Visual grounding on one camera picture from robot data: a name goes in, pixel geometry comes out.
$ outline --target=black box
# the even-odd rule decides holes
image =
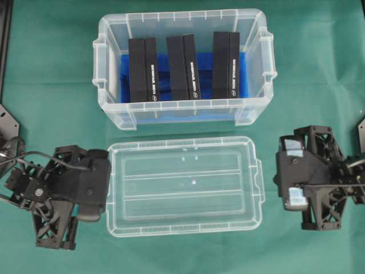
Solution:
[[[185,52],[186,75],[188,78],[188,91],[190,100],[200,100],[200,83],[198,64],[196,59],[195,42],[193,34],[182,36]]]
[[[184,44],[181,36],[166,38],[173,100],[189,100]]]
[[[131,103],[160,100],[156,38],[128,40]]]
[[[213,99],[239,97],[240,33],[214,33],[212,91]]]
[[[129,88],[131,103],[146,102],[145,42],[143,38],[128,40]]]
[[[229,34],[228,98],[240,93],[240,33]]]
[[[157,65],[156,38],[145,38],[145,61],[146,61],[146,83],[147,101],[155,102],[160,100],[159,92],[159,67]]]

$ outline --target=label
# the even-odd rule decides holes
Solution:
[[[287,156],[303,157],[303,148],[300,141],[285,139],[284,143]]]
[[[155,65],[151,65],[151,76],[152,76],[152,100],[157,101],[156,96],[156,83],[155,83]]]
[[[232,60],[232,96],[236,96],[236,59]]]
[[[192,71],[192,79],[193,79],[193,91],[196,91],[196,83],[195,83],[195,73],[194,73],[194,63],[190,62],[190,70]],[[198,97],[198,94],[193,93],[194,98]]]

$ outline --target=black metal frame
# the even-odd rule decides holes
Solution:
[[[339,229],[347,198],[365,203],[365,154],[345,159],[330,127],[299,128],[280,142],[274,183],[284,208],[302,211],[302,229]]]
[[[365,153],[365,119],[358,125],[360,152]]]
[[[13,0],[0,0],[0,102],[2,98],[12,8]],[[19,123],[0,104],[0,147],[4,142],[18,135]]]
[[[75,249],[78,221],[98,221],[106,210],[108,152],[58,147],[45,167],[24,160],[29,154],[43,154],[23,152],[21,138],[0,150],[0,178],[12,169],[5,187],[13,192],[11,197],[0,195],[0,200],[31,212],[37,247]]]

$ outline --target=blue foam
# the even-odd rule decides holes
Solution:
[[[168,55],[158,54],[157,60],[159,63],[160,100],[170,101],[172,100],[172,93],[170,87],[170,69]],[[213,54],[198,53],[197,61],[201,99],[211,99]],[[131,97],[129,94],[129,55],[121,56],[120,83],[121,102],[129,103],[131,101]],[[247,98],[248,96],[249,94],[246,77],[246,54],[240,53],[240,98]]]

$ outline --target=black cable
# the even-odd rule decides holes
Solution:
[[[67,168],[70,168],[70,169],[73,169],[73,170],[82,170],[82,171],[90,171],[90,168],[88,167],[79,167],[79,166],[74,166],[72,164],[68,164],[60,159],[57,159],[56,157],[53,157],[53,156],[50,156],[50,155],[47,155],[47,154],[44,154],[42,152],[38,152],[38,151],[29,151],[29,152],[26,152],[22,155],[19,155],[19,156],[16,156],[16,157],[13,157],[13,158],[10,158],[10,159],[7,159],[3,162],[0,162],[0,165],[2,164],[7,164],[7,163],[10,163],[12,161],[15,161],[15,160],[18,160],[18,159],[22,159],[26,156],[29,156],[29,155],[39,155],[39,156],[42,156],[42,157],[45,157],[45,158],[49,158],[53,161],[55,161],[56,163],[58,164],[61,164]]]
[[[9,203],[9,204],[12,204],[12,205],[14,205],[14,206],[19,207],[19,204],[15,203],[15,202],[12,202],[12,201],[10,200],[10,197],[5,196],[5,195],[2,195],[2,194],[0,194],[0,201],[2,201],[2,202],[6,202],[6,203]]]
[[[18,159],[17,161],[21,164],[26,164],[27,166],[30,166],[33,168],[40,168],[40,166],[37,166],[36,164],[28,162],[27,160],[24,160],[24,159]]]
[[[305,184],[303,187],[365,187],[365,184]]]

